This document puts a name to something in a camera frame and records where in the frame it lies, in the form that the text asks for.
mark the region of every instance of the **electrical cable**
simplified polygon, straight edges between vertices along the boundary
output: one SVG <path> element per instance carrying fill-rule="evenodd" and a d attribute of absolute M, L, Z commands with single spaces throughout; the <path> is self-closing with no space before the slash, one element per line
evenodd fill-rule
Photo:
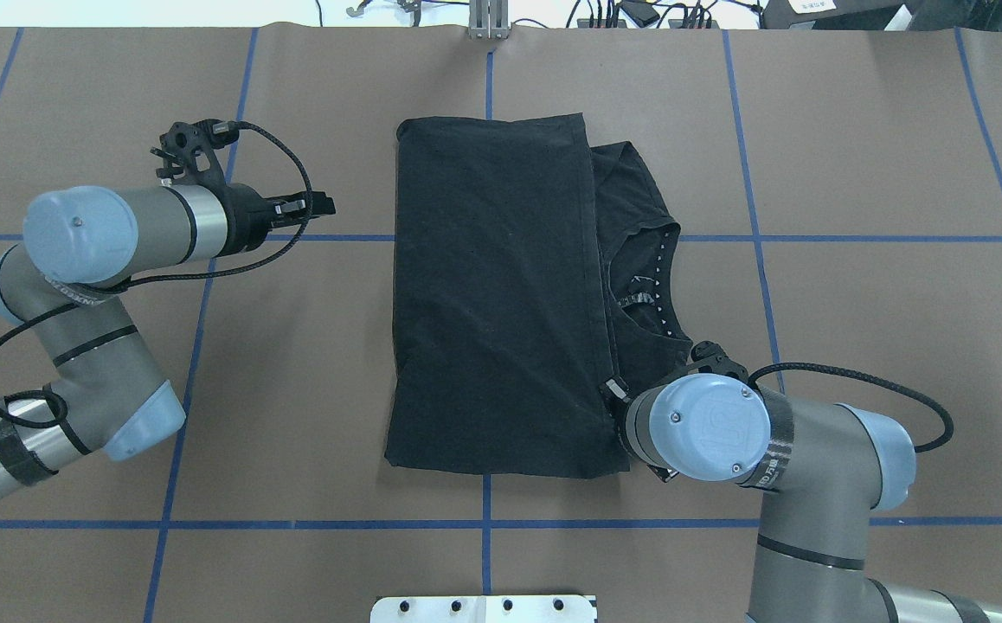
<path fill-rule="evenodd" d="M 13 340 L 14 337 L 22 334 L 34 328 L 35 325 L 43 323 L 43 321 L 53 319 L 58 315 L 65 315 L 66 312 L 70 312 L 71 308 L 77 308 L 77 304 L 69 302 L 62 304 L 60 307 L 50 308 L 50 310 L 42 313 L 42 315 L 36 316 L 33 320 L 30 320 L 19 327 L 12 328 L 10 331 L 0 337 L 0 347 L 5 347 L 8 341 Z M 8 411 L 3 410 L 0 406 L 0 418 L 4 421 L 14 423 L 15 426 L 23 427 L 24 429 L 51 429 L 51 427 L 59 426 L 62 421 L 65 421 L 66 415 L 68 415 L 68 410 L 66 409 L 66 400 L 63 400 L 61 396 L 55 394 L 50 390 L 29 390 L 29 391 L 19 391 L 16 394 L 10 394 L 5 398 L 5 406 L 7 407 L 9 403 L 14 402 L 14 400 L 45 400 L 47 406 L 51 408 L 51 414 L 53 417 L 49 421 L 42 423 L 34 423 L 31 421 L 26 421 L 26 419 L 18 418 L 14 415 L 8 413 Z"/>
<path fill-rule="evenodd" d="M 737 7 L 745 8 L 747 11 L 750 11 L 750 12 L 755 13 L 756 16 L 762 16 L 763 15 L 763 5 L 762 4 L 759 4 L 759 3 L 755 3 L 755 4 L 742 3 L 741 0 L 715 0 L 715 3 L 712 3 L 712 4 L 709 5 L 709 9 L 711 9 L 712 7 L 714 7 L 715 4 L 718 4 L 718 3 L 735 4 L 735 5 L 737 5 Z M 647 3 L 647 4 L 651 5 L 651 7 L 659 7 L 659 8 L 664 8 L 664 9 L 672 9 L 672 8 L 675 7 L 675 4 L 662 4 L 662 3 Z"/>
<path fill-rule="evenodd" d="M 935 411 L 936 415 L 940 416 L 940 419 L 943 422 L 943 433 L 940 434 L 940 437 L 933 439 L 932 442 L 922 443 L 922 445 L 916 446 L 917 453 L 928 453 L 929 450 L 936 450 L 937 448 L 943 446 L 944 443 L 951 442 L 951 438 L 955 435 L 955 421 L 951 418 L 951 414 L 948 414 L 948 411 L 944 410 L 943 406 L 937 403 L 934 399 L 921 394 L 920 391 L 910 390 L 910 388 L 901 384 L 893 383 L 892 380 L 879 379 L 876 378 L 876 376 L 866 374 L 866 372 L 850 371 L 848 368 L 838 368 L 836 366 L 825 366 L 822 364 L 790 362 L 759 368 L 758 371 L 752 372 L 752 376 L 746 379 L 746 385 L 747 387 L 750 387 L 752 390 L 758 391 L 759 379 L 765 378 L 767 375 L 774 374 L 774 372 L 782 371 L 818 372 L 822 375 L 837 376 L 837 378 L 861 380 L 862 383 L 876 385 L 877 387 L 882 387 L 886 390 L 893 391 L 893 393 L 900 394 L 905 398 L 912 398 L 925 407 L 928 407 L 930 410 Z"/>
<path fill-rule="evenodd" d="M 548 28 L 548 29 L 551 28 L 551 27 L 549 27 L 549 25 L 546 25 L 546 24 L 544 24 L 543 22 L 541 22 L 539 20 L 533 20 L 532 17 L 520 17 L 520 19 L 518 19 L 518 20 L 513 20 L 512 25 L 517 25 L 520 22 L 534 23 L 536 25 L 539 25 L 540 28 Z"/>
<path fill-rule="evenodd" d="M 667 15 L 670 15 L 670 11 L 678 8 L 681 9 L 681 20 L 682 24 L 684 24 L 684 21 L 686 21 L 689 17 L 689 7 L 687 7 L 687 5 L 684 3 L 674 3 L 670 4 L 670 7 L 667 8 L 667 10 L 663 11 L 662 15 L 658 17 L 658 21 L 655 22 L 655 28 L 656 29 L 660 28 L 662 26 L 662 20 L 666 19 Z"/>
<path fill-rule="evenodd" d="M 264 138 L 267 138 L 268 141 L 275 143 L 275 145 L 279 147 L 279 149 L 283 150 L 283 153 L 290 156 L 290 159 L 292 159 L 292 161 L 297 166 L 297 170 L 299 170 L 299 172 L 301 173 L 301 178 L 305 181 L 305 216 L 301 221 L 300 227 L 297 228 L 295 235 L 293 235 L 293 237 L 290 238 L 290 241 L 288 241 L 288 243 L 285 244 L 283 248 L 280 248 L 279 251 L 273 252 L 272 255 L 268 255 L 267 257 L 264 257 L 259 261 L 255 261 L 255 263 L 239 265 L 239 267 L 236 268 L 228 268 L 226 270 L 215 270 L 212 272 L 185 272 L 185 273 L 179 273 L 179 275 L 142 276 L 142 278 L 138 279 L 124 280 L 121 283 L 117 283 L 116 286 L 112 286 L 109 288 L 93 287 L 94 290 L 105 292 L 106 294 L 121 294 L 121 292 L 128 291 L 128 288 L 141 286 L 141 284 L 144 283 L 153 283 L 155 281 L 183 281 L 183 280 L 193 280 L 193 279 L 208 279 L 212 278 L 213 276 L 238 275 L 239 272 L 255 270 L 256 268 L 261 268 L 264 265 L 271 263 L 271 261 L 275 261 L 276 259 L 285 255 L 285 253 L 290 251 L 291 248 L 295 247 L 295 244 L 299 243 L 302 235 L 304 235 L 305 233 L 305 227 L 307 227 L 308 225 L 308 220 L 313 215 L 313 184 L 312 181 L 310 181 L 310 178 L 308 178 L 308 172 L 307 170 L 305 170 L 305 165 L 302 164 L 301 159 L 297 157 L 297 154 L 293 153 L 293 150 L 290 149 L 290 147 L 285 145 L 283 141 L 280 141 L 280 139 L 277 138 L 276 135 L 273 135 L 269 131 L 264 130 L 263 127 L 260 127 L 259 125 L 256 125 L 255 123 L 247 121 L 236 121 L 235 126 L 237 127 L 237 129 L 240 130 L 256 131 L 256 133 L 263 135 Z"/>
<path fill-rule="evenodd" d="M 104 289 L 94 288 L 94 289 L 98 289 L 104 292 L 110 292 L 110 294 L 120 294 L 120 292 L 128 291 L 128 288 L 141 286 L 141 284 L 150 283 L 154 281 L 209 279 L 209 278 L 216 278 L 216 276 L 238 275 L 239 272 L 255 270 L 256 268 L 260 268 L 263 267 L 263 265 L 271 263 L 271 261 L 275 261 L 276 259 L 285 255 L 285 253 L 290 251 L 291 248 L 295 247 L 295 245 L 299 243 L 302 235 L 304 235 L 305 227 L 307 227 L 308 221 L 313 215 L 313 184 L 312 181 L 310 180 L 310 177 L 308 177 L 307 170 L 305 170 L 305 165 L 302 164 L 301 158 L 297 157 L 297 154 L 293 153 L 293 150 L 290 147 L 288 147 L 287 144 L 285 144 L 283 141 L 280 141 L 280 139 L 277 138 L 276 135 L 273 135 L 269 131 L 263 129 L 263 127 L 260 127 L 259 125 L 256 125 L 255 123 L 247 121 L 236 121 L 234 123 L 236 129 L 256 131 L 257 134 L 263 135 L 263 137 L 267 138 L 268 141 L 275 143 L 275 145 L 279 147 L 279 149 L 283 150 L 283 153 L 290 156 L 290 159 L 292 159 L 292 161 L 297 166 L 297 170 L 299 170 L 299 172 L 301 173 L 301 177 L 305 181 L 305 215 L 304 218 L 302 218 L 301 224 L 299 225 L 299 227 L 297 227 L 295 235 L 293 235 L 293 237 L 290 238 L 288 243 L 285 244 L 283 248 L 280 248 L 279 251 L 271 253 L 271 255 L 264 257 L 264 259 L 255 261 L 255 263 L 239 265 L 239 267 L 236 268 L 228 268 L 226 270 L 214 270 L 212 272 L 180 273 L 180 275 L 145 276 L 144 278 L 141 279 L 125 280 L 121 283 L 118 283 L 117 286 L 114 286 L 112 288 L 104 288 Z M 5 344 L 7 344 L 10 340 L 13 340 L 14 337 L 30 330 L 31 328 L 34 328 L 35 325 L 53 319 L 58 315 L 64 315 L 66 312 L 73 310 L 73 308 L 77 307 L 78 307 L 77 304 L 74 304 L 73 302 L 62 304 L 62 306 L 60 307 L 51 308 L 51 310 L 45 312 L 43 313 L 43 315 L 36 316 L 34 319 L 31 319 L 30 321 L 27 321 L 22 325 L 19 325 L 19 327 L 17 328 L 12 328 L 10 331 L 6 333 L 6 335 L 0 337 L 0 348 L 5 347 Z M 9 414 L 8 411 L 4 410 L 2 407 L 0 407 L 0 418 L 2 418 L 4 421 L 13 423 L 15 426 L 23 427 L 24 429 L 51 429 L 51 427 L 59 426 L 63 421 L 66 421 L 66 416 L 68 416 L 69 414 L 69 410 L 66 407 L 66 400 L 50 390 L 19 391 L 16 394 L 10 394 L 6 396 L 5 402 L 6 406 L 8 406 L 8 404 L 14 402 L 14 400 L 26 400 L 26 399 L 45 400 L 45 402 L 47 402 L 47 406 L 49 406 L 51 410 L 51 414 L 53 414 L 53 417 L 51 417 L 50 421 L 42 423 L 34 423 L 31 421 L 26 421 L 26 419 L 18 418 L 14 415 Z"/>
<path fill-rule="evenodd" d="M 363 10 L 366 9 L 366 5 L 370 4 L 370 3 L 374 3 L 374 0 L 362 0 L 362 1 L 360 1 L 358 7 L 355 7 L 354 9 L 352 9 L 351 7 L 348 7 L 347 8 L 347 14 L 349 16 L 352 16 L 352 17 L 362 16 L 363 15 Z"/>
<path fill-rule="evenodd" d="M 577 12 L 577 5 L 579 5 L 579 4 L 581 4 L 581 0 L 574 0 L 574 5 L 573 5 L 573 7 L 571 7 L 571 15 L 567 16 L 567 25 L 564 25 L 563 28 L 569 28 L 569 24 L 571 24 L 571 22 L 574 20 L 574 13 Z M 592 4 L 589 4 L 589 11 L 591 11 L 591 12 L 593 11 L 593 5 Z"/>

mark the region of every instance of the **power strip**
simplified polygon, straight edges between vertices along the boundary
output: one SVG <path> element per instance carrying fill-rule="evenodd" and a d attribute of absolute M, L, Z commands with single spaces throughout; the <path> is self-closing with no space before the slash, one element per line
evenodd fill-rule
<path fill-rule="evenodd" d="M 670 27 L 672 29 L 679 29 L 680 30 L 681 29 L 681 21 L 682 20 L 672 20 L 671 19 L 670 20 Z M 719 28 L 719 24 L 715 23 L 715 20 L 712 20 L 712 25 L 710 25 L 709 28 L 712 29 L 712 30 L 717 30 L 717 28 Z M 698 30 L 698 29 L 696 29 L 696 28 L 691 29 L 689 27 L 689 24 L 686 24 L 686 28 L 684 28 L 684 30 Z"/>
<path fill-rule="evenodd" d="M 608 27 L 606 27 L 606 25 L 601 25 L 601 27 L 596 27 L 596 25 L 594 25 L 594 27 L 591 27 L 591 25 L 589 25 L 589 23 L 591 21 L 595 22 L 597 20 L 587 20 L 587 19 L 577 20 L 577 27 L 579 27 L 579 28 L 593 28 L 594 30 L 608 30 Z M 624 20 L 620 20 L 620 21 L 616 22 L 616 28 L 627 28 L 627 27 L 628 27 L 628 23 L 626 21 L 624 21 Z"/>

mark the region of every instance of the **black t-shirt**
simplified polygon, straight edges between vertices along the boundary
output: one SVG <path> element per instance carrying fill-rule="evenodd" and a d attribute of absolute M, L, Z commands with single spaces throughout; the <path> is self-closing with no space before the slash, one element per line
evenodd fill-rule
<path fill-rule="evenodd" d="M 594 478 L 628 469 L 603 386 L 689 353 L 678 225 L 629 143 L 580 114 L 398 130 L 391 465 Z"/>

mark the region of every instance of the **metal bracket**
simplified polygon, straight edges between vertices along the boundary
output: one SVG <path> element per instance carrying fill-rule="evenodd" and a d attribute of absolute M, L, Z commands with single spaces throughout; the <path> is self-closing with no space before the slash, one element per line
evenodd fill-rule
<path fill-rule="evenodd" d="M 509 39 L 509 0 L 470 0 L 471 39 Z"/>
<path fill-rule="evenodd" d="M 596 623 L 591 595 L 481 595 L 383 598 L 371 623 Z"/>

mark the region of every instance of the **black strap band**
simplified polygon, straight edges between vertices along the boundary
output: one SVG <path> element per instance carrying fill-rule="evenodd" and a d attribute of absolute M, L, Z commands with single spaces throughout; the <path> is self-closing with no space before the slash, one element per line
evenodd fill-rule
<path fill-rule="evenodd" d="M 890 594 L 889 589 L 871 577 L 867 577 L 866 580 L 873 584 L 878 589 L 878 592 L 881 593 L 882 601 L 885 602 L 885 615 L 889 616 L 888 623 L 900 623 L 900 619 L 898 619 L 898 604 L 893 603 L 893 595 Z"/>
<path fill-rule="evenodd" d="M 121 337 L 124 337 L 126 335 L 133 335 L 134 333 L 138 332 L 140 331 L 136 330 L 136 325 L 128 325 L 128 327 L 126 328 L 119 328 L 117 331 L 109 332 L 100 337 L 96 337 L 96 339 L 90 340 L 85 344 L 78 344 L 77 347 L 71 348 L 70 351 L 66 351 L 62 355 L 59 355 L 58 358 L 51 360 L 51 363 L 54 364 L 55 368 L 58 368 L 62 364 L 66 364 L 67 362 L 69 362 L 69 360 L 78 358 L 78 356 L 83 353 L 89 353 L 90 351 L 93 351 L 94 348 L 102 347 L 103 345 L 109 344 L 114 340 L 121 339 Z"/>
<path fill-rule="evenodd" d="M 31 487 L 58 474 L 58 470 L 47 469 L 43 461 L 33 451 L 27 449 L 20 439 L 20 433 L 13 423 L 0 418 L 0 464 L 17 479 L 20 485 Z"/>
<path fill-rule="evenodd" d="M 781 555 L 793 556 L 796 559 L 804 560 L 806 563 L 817 563 L 826 565 L 826 567 L 835 567 L 838 569 L 847 569 L 849 571 L 862 571 L 866 567 L 866 561 L 862 559 L 857 559 L 857 557 L 840 557 L 840 556 L 829 556 L 823 555 L 821 552 L 814 552 L 813 550 L 804 550 L 798 548 L 795 545 L 783 544 L 782 541 L 775 541 L 774 539 L 768 539 L 763 535 L 759 535 L 758 540 L 759 547 L 766 548 L 773 552 L 781 553 Z"/>
<path fill-rule="evenodd" d="M 739 482 L 740 487 L 763 489 L 764 492 L 777 492 L 778 482 L 786 468 L 790 465 L 790 457 L 794 453 L 794 410 L 790 400 L 778 391 L 759 388 L 759 396 L 766 403 L 767 413 L 771 414 L 771 445 L 767 453 L 753 471 L 752 476 Z"/>
<path fill-rule="evenodd" d="M 944 593 L 942 591 L 932 591 L 933 593 L 940 593 L 940 595 L 948 598 L 951 602 L 951 606 L 955 607 L 955 611 L 959 612 L 959 618 L 963 620 L 963 623 L 989 623 L 989 618 L 986 616 L 982 607 L 979 604 L 974 603 L 974 600 L 963 598 L 959 595 L 951 595 L 949 593 Z"/>
<path fill-rule="evenodd" d="M 51 384 L 43 386 L 43 390 L 51 391 Z M 51 400 L 47 401 L 47 409 L 51 410 L 51 413 L 54 414 L 54 405 L 51 403 Z M 85 455 L 92 453 L 93 450 L 90 450 L 89 447 L 81 441 L 78 434 L 74 433 L 74 429 L 71 429 L 70 423 L 67 422 L 66 419 L 61 419 L 61 421 L 59 421 L 59 429 L 62 429 L 62 435 L 66 435 L 66 441 L 70 442 L 70 445 L 74 446 L 74 450 L 78 450 L 78 453 L 81 454 L 81 456 L 85 457 Z"/>
<path fill-rule="evenodd" d="M 163 188 L 169 190 L 170 194 L 173 194 L 177 197 L 177 200 L 181 201 L 181 207 L 185 208 L 185 217 L 189 219 L 189 247 L 185 249 L 185 255 L 177 260 L 177 263 L 183 263 L 183 261 L 193 254 L 193 248 L 196 248 L 197 245 L 197 218 L 193 216 L 193 209 L 189 207 L 189 201 L 185 200 L 185 197 L 181 196 L 180 192 L 169 186 L 163 186 Z"/>

